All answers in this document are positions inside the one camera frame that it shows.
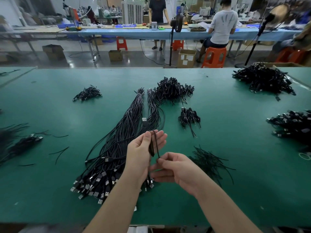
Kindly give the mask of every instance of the man in white t-shirt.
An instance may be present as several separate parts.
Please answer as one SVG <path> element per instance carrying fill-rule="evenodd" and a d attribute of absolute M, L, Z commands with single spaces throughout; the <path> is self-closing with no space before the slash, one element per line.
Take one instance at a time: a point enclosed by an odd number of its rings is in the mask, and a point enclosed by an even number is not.
<path fill-rule="evenodd" d="M 236 24 L 238 23 L 238 13 L 231 10 L 231 0 L 221 0 L 220 5 L 222 10 L 215 14 L 208 28 L 208 34 L 212 34 L 212 37 L 203 42 L 200 56 L 196 60 L 198 63 L 201 62 L 201 58 L 208 47 L 226 47 L 229 42 L 229 35 L 235 32 Z"/>

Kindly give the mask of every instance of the green workbench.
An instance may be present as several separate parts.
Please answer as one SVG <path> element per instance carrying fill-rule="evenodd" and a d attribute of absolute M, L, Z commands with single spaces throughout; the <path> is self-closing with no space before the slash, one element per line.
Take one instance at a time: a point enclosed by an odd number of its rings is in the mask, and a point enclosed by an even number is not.
<path fill-rule="evenodd" d="M 0 168 L 0 222 L 88 223 L 100 205 L 94 197 L 79 200 L 79 194 L 70 192 L 85 169 L 86 155 L 122 118 L 136 96 L 134 90 L 144 87 L 146 93 L 166 76 L 195 86 L 187 107 L 197 111 L 202 128 L 194 126 L 193 138 L 178 122 L 182 104 L 162 105 L 168 138 L 161 154 L 191 155 L 193 146 L 201 145 L 236 168 L 230 171 L 234 185 L 228 173 L 220 171 L 222 187 L 255 224 L 311 226 L 311 161 L 298 156 L 302 144 L 275 137 L 266 122 L 288 109 L 311 109 L 311 91 L 293 84 L 297 95 L 282 93 L 278 102 L 272 94 L 251 93 L 231 77 L 233 70 L 35 69 L 2 87 L 0 127 L 28 122 L 31 127 L 24 135 L 49 130 L 69 136 L 44 136 L 31 151 Z M 73 102 L 90 84 L 103 97 Z M 147 116 L 147 95 L 143 98 Z M 54 165 L 57 154 L 49 153 L 68 146 Z M 18 166 L 30 163 L 36 165 Z M 176 184 L 157 183 L 141 192 L 137 209 L 132 224 L 208 225 L 196 200 Z"/>

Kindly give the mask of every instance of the man in black t-shirt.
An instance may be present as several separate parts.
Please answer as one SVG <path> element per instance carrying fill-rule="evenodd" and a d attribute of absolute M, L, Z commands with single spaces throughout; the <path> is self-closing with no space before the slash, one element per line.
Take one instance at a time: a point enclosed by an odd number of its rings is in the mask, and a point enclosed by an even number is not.
<path fill-rule="evenodd" d="M 169 15 L 167 14 L 166 10 L 166 3 L 165 0 L 150 0 L 149 2 L 149 22 L 157 22 L 157 23 L 163 23 L 163 12 L 165 15 L 165 18 L 168 23 L 170 23 Z M 160 48 L 159 50 L 163 50 L 163 40 L 160 41 Z M 155 46 L 152 48 L 157 49 L 157 40 L 155 40 Z"/>

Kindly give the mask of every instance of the black t-shirt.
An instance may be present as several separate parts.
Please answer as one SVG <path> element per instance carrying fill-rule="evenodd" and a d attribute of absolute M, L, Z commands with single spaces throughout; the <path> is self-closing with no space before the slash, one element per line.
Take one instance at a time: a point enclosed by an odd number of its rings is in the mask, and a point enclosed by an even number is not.
<path fill-rule="evenodd" d="M 151 21 L 163 23 L 163 10 L 166 9 L 165 0 L 150 0 L 149 8 L 152 10 Z"/>

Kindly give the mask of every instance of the blue tabletop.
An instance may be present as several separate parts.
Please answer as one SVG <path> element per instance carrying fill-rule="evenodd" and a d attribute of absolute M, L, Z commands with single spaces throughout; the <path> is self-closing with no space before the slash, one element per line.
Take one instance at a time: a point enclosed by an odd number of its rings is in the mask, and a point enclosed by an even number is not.
<path fill-rule="evenodd" d="M 84 29 L 79 34 L 83 37 L 92 34 L 101 34 L 108 36 L 118 36 L 132 39 L 160 39 L 169 40 L 171 29 L 156 30 L 151 29 Z M 277 31 L 264 32 L 260 39 L 261 41 L 283 41 L 292 38 L 292 36 L 300 31 L 278 29 Z M 258 33 L 258 28 L 239 28 L 234 34 L 230 35 L 232 40 L 253 40 Z M 182 29 L 180 33 L 174 32 L 173 38 L 176 40 L 190 39 L 206 39 L 212 36 L 207 32 L 190 32 L 187 29 Z"/>

